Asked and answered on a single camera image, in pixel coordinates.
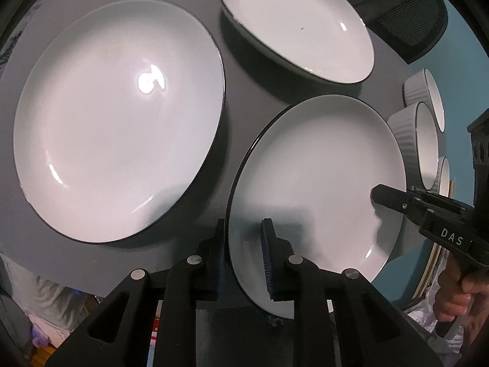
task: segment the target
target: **white plate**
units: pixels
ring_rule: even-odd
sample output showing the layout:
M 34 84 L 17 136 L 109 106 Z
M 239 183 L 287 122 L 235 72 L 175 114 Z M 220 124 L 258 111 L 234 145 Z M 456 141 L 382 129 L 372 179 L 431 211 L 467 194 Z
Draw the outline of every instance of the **white plate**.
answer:
M 221 56 L 189 12 L 105 5 L 33 67 L 14 124 L 25 197 L 58 232 L 101 243 L 140 232 L 199 171 L 222 112 Z
M 403 158 L 387 123 L 363 102 L 318 96 L 272 121 L 246 155 L 228 204 L 229 256 L 247 296 L 293 318 L 292 302 L 273 302 L 267 292 L 263 218 L 272 218 L 277 236 L 320 268 L 356 268 L 372 281 L 403 221 L 403 214 L 371 201 L 379 183 L 405 191 Z
M 290 69 L 336 83 L 372 72 L 372 41 L 346 0 L 221 1 L 245 38 Z

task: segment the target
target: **plate rim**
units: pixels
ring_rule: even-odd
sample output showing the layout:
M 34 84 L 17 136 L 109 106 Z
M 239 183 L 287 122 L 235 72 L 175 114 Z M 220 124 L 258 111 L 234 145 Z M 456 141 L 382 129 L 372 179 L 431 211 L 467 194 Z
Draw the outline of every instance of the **plate rim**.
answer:
M 210 40 L 212 41 L 212 44 L 214 45 L 214 48 L 216 49 L 217 51 L 217 55 L 218 55 L 218 58 L 219 58 L 219 65 L 221 67 L 221 73 L 222 73 L 222 98 L 221 98 L 221 111 L 219 112 L 219 120 L 218 120 L 218 124 L 216 126 L 216 131 L 214 132 L 214 137 L 212 138 L 212 142 L 209 146 L 209 149 L 207 150 L 207 153 L 205 155 L 205 158 L 204 160 L 202 160 L 202 164 L 200 165 L 199 167 L 199 170 L 197 170 L 197 173 L 194 175 L 194 177 L 192 178 L 192 180 L 190 181 L 189 185 L 187 186 L 187 188 L 182 192 L 182 194 L 175 200 L 175 202 L 170 206 L 170 208 L 168 208 L 167 211 L 165 211 L 163 214 L 161 214 L 157 219 L 155 219 L 153 222 L 151 222 L 150 224 L 146 225 L 145 227 L 143 227 L 141 230 L 129 235 L 129 236 L 124 236 L 124 237 L 118 237 L 117 239 L 112 239 L 112 240 L 107 240 L 107 241 L 99 241 L 99 242 L 91 242 L 91 241 L 85 241 L 85 240 L 81 240 L 81 239 L 77 239 L 77 238 L 74 238 L 74 237 L 71 237 L 71 236 L 68 236 L 67 234 L 64 234 L 62 232 L 60 232 L 59 230 L 57 230 L 55 227 L 53 227 L 52 224 L 48 223 L 43 217 L 40 216 L 40 214 L 37 212 L 37 210 L 34 208 L 34 206 L 32 205 L 32 203 L 29 201 L 28 197 L 26 196 L 25 194 L 25 191 L 24 191 L 24 188 L 22 187 L 22 184 L 20 182 L 20 178 L 19 178 L 19 172 L 18 172 L 18 169 L 17 169 L 17 164 L 15 162 L 15 148 L 14 148 L 14 129 L 15 129 L 15 122 L 16 122 L 16 119 L 17 119 L 17 109 L 18 109 L 18 106 L 19 106 L 19 101 L 20 101 L 20 97 L 21 95 L 23 94 L 24 92 L 24 88 L 25 88 L 25 85 L 32 73 L 32 71 L 34 70 L 34 67 L 36 66 L 36 64 L 38 63 L 38 61 L 42 58 L 44 52 L 49 48 L 50 45 L 52 45 L 52 43 L 58 38 L 58 36 L 60 36 L 63 31 L 65 31 L 65 29 L 69 28 L 70 26 L 74 25 L 75 23 L 81 21 L 83 18 L 91 15 L 92 13 L 100 10 L 100 9 L 103 9 L 103 8 L 106 8 L 106 7 L 109 7 L 111 5 L 117 5 L 117 4 L 120 4 L 120 3 L 124 3 L 124 2 L 135 2 L 135 1 L 153 1 L 153 2 L 157 2 L 159 4 L 163 4 L 163 5 L 170 5 L 170 6 L 174 6 L 174 7 L 177 7 L 179 8 L 180 10 L 184 11 L 187 15 L 190 15 L 190 17 L 195 20 L 198 24 L 200 24 L 200 26 L 202 26 L 202 28 L 205 30 L 205 32 L 207 33 L 207 35 L 209 36 Z M 21 37 L 22 35 L 25 33 L 25 31 L 28 29 L 28 27 L 26 27 L 24 29 L 24 31 L 22 32 L 21 34 Z M 4 71 L 2 73 L 2 76 L 0 77 L 0 79 L 3 77 L 3 75 L 5 74 L 5 72 L 7 71 L 7 68 L 9 66 L 9 63 L 10 63 L 10 58 L 11 56 L 13 55 L 14 53 L 14 50 L 16 48 L 17 45 L 14 46 L 13 50 L 12 50 L 12 53 L 9 57 L 9 59 L 7 60 L 7 62 L 5 63 L 5 67 L 4 67 Z M 172 207 L 188 192 L 188 190 L 191 188 L 192 186 L 192 183 L 195 181 L 195 178 L 197 177 L 200 169 L 202 168 L 202 165 L 204 165 L 205 161 L 207 160 L 209 154 L 211 153 L 211 150 L 216 142 L 216 138 L 217 138 L 217 133 L 219 131 L 219 128 L 221 127 L 222 125 L 222 118 L 223 118 L 223 113 L 224 113 L 224 106 L 226 104 L 226 70 L 224 68 L 224 64 L 222 62 L 222 55 L 221 55 L 221 50 L 219 50 L 219 47 L 216 43 L 216 40 L 215 38 L 212 36 L 212 34 L 210 33 L 209 29 L 204 25 L 204 23 L 199 19 L 197 18 L 197 16 L 195 16 L 192 12 L 190 12 L 188 9 L 186 8 L 183 8 L 182 6 L 180 6 L 179 4 L 176 4 L 176 3 L 173 3 L 173 2 L 170 2 L 170 1 L 167 1 L 167 0 L 113 0 L 113 1 L 109 1 L 109 2 L 106 2 L 96 8 L 93 8 L 92 10 L 88 11 L 87 13 L 84 13 L 83 15 L 77 17 L 76 19 L 73 19 L 69 22 L 69 24 L 67 24 L 66 26 L 63 26 L 62 29 L 60 29 L 56 34 L 55 36 L 52 37 L 52 39 L 47 43 L 47 45 L 45 46 L 45 48 L 43 48 L 42 52 L 40 53 L 40 55 L 38 56 L 38 58 L 35 60 L 33 66 L 30 68 L 29 70 L 29 73 L 27 74 L 27 77 L 24 81 L 24 84 L 22 85 L 22 89 L 20 91 L 20 94 L 19 94 L 19 98 L 16 102 L 16 107 L 15 107 L 15 113 L 14 113 L 14 118 L 13 118 L 13 125 L 12 125 L 12 141 L 10 142 L 10 150 L 11 150 L 11 157 L 12 157 L 12 160 L 13 160 L 13 166 L 14 166 L 14 170 L 15 170 L 15 175 L 17 176 L 17 183 L 18 183 L 18 186 L 20 187 L 20 190 L 22 192 L 22 195 L 24 196 L 24 199 L 27 201 L 27 203 L 29 204 L 29 207 L 34 211 L 34 213 L 39 217 L 39 219 L 45 224 L 47 225 L 51 230 L 53 230 L 55 233 L 59 234 L 59 235 L 62 235 L 63 237 L 67 238 L 67 239 L 70 239 L 70 240 L 73 240 L 73 241 L 76 241 L 76 242 L 79 242 L 79 243 L 84 243 L 84 244 L 94 244 L 94 245 L 102 245 L 102 244 L 113 244 L 113 243 L 116 243 L 118 241 L 121 241 L 121 240 L 125 240 L 125 239 L 129 239 L 131 237 L 134 237 L 135 235 L 138 235 L 140 234 L 141 232 L 147 230 L 147 229 L 150 229 L 153 225 L 155 225 L 170 209 L 172 209 Z
M 373 112 L 375 112 L 375 114 L 378 117 L 380 117 L 380 119 L 382 119 L 382 121 L 384 121 L 384 123 L 388 127 L 389 131 L 391 132 L 392 138 L 393 138 L 393 140 L 395 141 L 395 144 L 398 147 L 399 156 L 400 156 L 400 158 L 402 160 L 402 155 L 400 153 L 400 148 L 399 148 L 399 145 L 398 145 L 397 141 L 395 140 L 394 133 L 392 132 L 392 130 L 390 129 L 390 127 L 387 125 L 387 121 L 378 113 L 378 111 L 375 110 L 373 107 L 371 107 L 366 102 L 362 101 L 361 99 L 358 99 L 358 98 L 355 98 L 355 97 L 352 97 L 352 96 L 349 96 L 349 95 L 341 95 L 341 94 L 336 94 L 336 93 L 326 93 L 326 94 L 322 94 L 322 95 L 317 95 L 317 96 L 314 96 L 312 98 L 306 99 L 304 101 L 299 101 L 296 104 L 287 106 L 285 109 L 283 109 L 281 112 L 279 112 L 272 120 L 270 120 L 270 122 L 263 128 L 263 130 L 255 138 L 255 140 L 253 141 L 253 143 L 249 147 L 248 151 L 246 152 L 245 156 L 243 157 L 243 160 L 241 161 L 238 170 L 236 171 L 236 175 L 235 175 L 235 177 L 233 179 L 233 183 L 231 185 L 231 190 L 229 191 L 229 197 L 227 199 L 227 205 L 226 205 L 226 215 L 224 216 L 224 256 L 226 258 L 226 263 L 228 264 L 228 266 L 229 266 L 229 268 L 231 270 L 231 273 L 233 275 L 233 278 L 234 278 L 235 282 L 238 285 L 238 288 L 240 289 L 241 293 L 245 296 L 245 298 L 251 303 L 251 305 L 253 305 L 258 310 L 260 310 L 260 311 L 262 311 L 264 313 L 267 313 L 268 315 L 270 315 L 272 317 L 281 318 L 283 320 L 288 320 L 288 321 L 291 321 L 293 319 L 288 318 L 288 317 L 282 317 L 282 316 L 276 315 L 275 313 L 271 313 L 271 312 L 265 310 L 264 308 L 262 308 L 260 305 L 258 305 L 255 301 L 253 301 L 251 299 L 251 297 L 248 295 L 248 293 L 244 290 L 243 286 L 241 285 L 241 283 L 240 283 L 240 281 L 239 281 L 239 279 L 238 279 L 238 277 L 236 275 L 236 272 L 234 270 L 232 259 L 231 259 L 231 252 L 230 252 L 230 249 L 229 249 L 229 219 L 231 217 L 231 207 L 232 207 L 232 204 L 233 204 L 234 193 L 236 192 L 236 187 L 238 186 L 238 182 L 239 182 L 239 179 L 241 177 L 241 174 L 243 173 L 243 169 L 245 168 L 245 165 L 246 165 L 249 157 L 251 156 L 251 154 L 253 153 L 254 149 L 256 148 L 256 145 L 263 138 L 263 136 L 265 135 L 265 133 L 270 129 L 270 127 L 274 123 L 276 123 L 278 121 L 278 119 L 280 119 L 284 114 L 286 114 L 288 111 L 292 110 L 294 107 L 300 105 L 303 102 L 309 101 L 311 99 L 314 99 L 314 98 L 322 98 L 322 97 L 325 97 L 325 96 L 342 96 L 342 97 L 351 98 L 351 99 L 356 100 L 357 102 L 360 102 L 361 104 L 366 105 Z M 405 184 L 406 183 L 406 172 L 405 172 L 405 170 L 403 170 L 403 172 L 404 172 L 404 184 Z M 399 234 L 400 234 L 400 230 L 401 230 L 401 226 L 399 226 L 399 233 L 397 234 L 398 237 L 399 237 Z M 387 258 L 385 259 L 385 262 L 382 264 L 381 270 L 383 269 L 383 267 L 387 263 L 388 259 L 389 259 L 389 256 L 387 256 Z
M 293 67 L 297 72 L 300 72 L 303 76 L 306 76 L 308 78 L 312 78 L 316 81 L 319 81 L 319 82 L 328 82 L 328 83 L 336 83 L 336 84 L 344 84 L 344 85 L 349 85 L 349 84 L 359 84 L 363 81 L 365 81 L 366 79 L 368 79 L 370 77 L 370 75 L 372 74 L 373 72 L 373 67 L 375 65 L 375 50 L 373 48 L 373 43 L 372 43 L 372 38 L 370 37 L 370 34 L 369 34 L 369 30 L 367 28 L 367 25 L 363 22 L 363 19 L 361 18 L 361 16 L 358 14 L 358 12 L 356 11 L 356 9 L 353 7 L 353 5 L 351 5 L 348 0 L 345 0 L 348 5 L 350 5 L 350 7 L 353 9 L 353 11 L 358 15 L 360 21 L 364 24 L 365 26 L 365 31 L 366 31 L 366 34 L 370 40 L 370 46 L 371 46 L 371 50 L 372 50 L 372 56 L 373 56 L 373 62 L 372 62 L 372 67 L 370 69 L 370 72 L 368 73 L 368 75 L 365 76 L 365 78 L 361 79 L 361 80 L 358 80 L 354 83 L 344 83 L 344 82 L 339 82 L 339 81 L 335 81 L 335 80 L 331 80 L 331 79 L 327 79 L 325 77 L 321 77 L 320 75 L 317 75 L 316 73 L 314 72 L 309 72 L 307 70 L 304 69 L 304 67 L 301 67 L 299 66 L 297 63 L 289 60 L 288 58 L 286 58 L 285 56 L 279 54 L 278 52 L 276 52 L 275 50 L 273 50 L 269 45 L 263 43 L 252 31 L 250 31 L 243 23 L 241 23 L 239 21 L 239 19 L 231 12 L 231 10 L 229 9 L 229 7 L 226 5 L 226 3 L 224 2 L 224 0 L 220 0 L 221 1 L 221 6 L 223 8 L 223 11 L 226 15 L 226 17 L 228 19 L 232 18 L 231 22 L 234 24 L 234 25 L 237 25 L 239 26 L 240 28 L 244 29 L 244 31 L 248 34 L 248 36 L 254 40 L 255 43 L 259 44 L 263 49 L 267 50 L 268 53 L 270 53 L 271 55 L 275 56 L 276 58 L 278 58 L 279 60 L 282 60 L 282 61 L 285 61 L 288 65 L 290 65 L 291 67 Z

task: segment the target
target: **blue wall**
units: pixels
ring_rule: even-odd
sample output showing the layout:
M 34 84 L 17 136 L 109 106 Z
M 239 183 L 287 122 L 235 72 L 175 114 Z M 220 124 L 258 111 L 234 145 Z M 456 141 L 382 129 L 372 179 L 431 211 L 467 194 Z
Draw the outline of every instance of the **blue wall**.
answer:
M 489 107 L 489 58 L 448 0 L 448 27 L 440 41 L 411 66 L 433 74 L 445 109 L 447 157 L 454 197 L 473 204 L 474 170 L 467 125 Z
M 411 66 L 433 74 L 445 109 L 445 137 L 454 197 L 473 204 L 474 170 L 467 125 L 489 107 L 489 58 L 457 10 L 445 0 L 448 26 L 440 41 Z M 416 290 L 430 244 L 389 262 L 373 281 L 390 301 L 407 302 Z

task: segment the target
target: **human hand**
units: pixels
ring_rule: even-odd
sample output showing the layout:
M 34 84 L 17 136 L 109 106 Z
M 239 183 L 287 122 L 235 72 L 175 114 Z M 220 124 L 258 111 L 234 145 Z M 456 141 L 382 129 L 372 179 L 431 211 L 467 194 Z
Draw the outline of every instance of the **human hand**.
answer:
M 461 284 L 460 267 L 455 257 L 449 254 L 447 266 L 438 276 L 439 290 L 435 295 L 433 312 L 438 321 L 453 321 L 467 313 L 471 297 L 474 304 L 464 318 L 464 342 L 460 350 L 463 353 L 474 341 L 489 316 L 489 276 L 474 273 L 466 276 Z

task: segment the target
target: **mesh chair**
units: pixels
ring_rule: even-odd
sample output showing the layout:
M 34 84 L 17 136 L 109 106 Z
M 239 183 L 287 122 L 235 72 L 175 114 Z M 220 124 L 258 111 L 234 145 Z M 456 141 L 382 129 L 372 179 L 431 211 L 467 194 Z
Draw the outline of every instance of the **mesh chair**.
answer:
M 447 24 L 448 12 L 443 0 L 407 0 L 366 23 L 407 63 L 431 50 Z

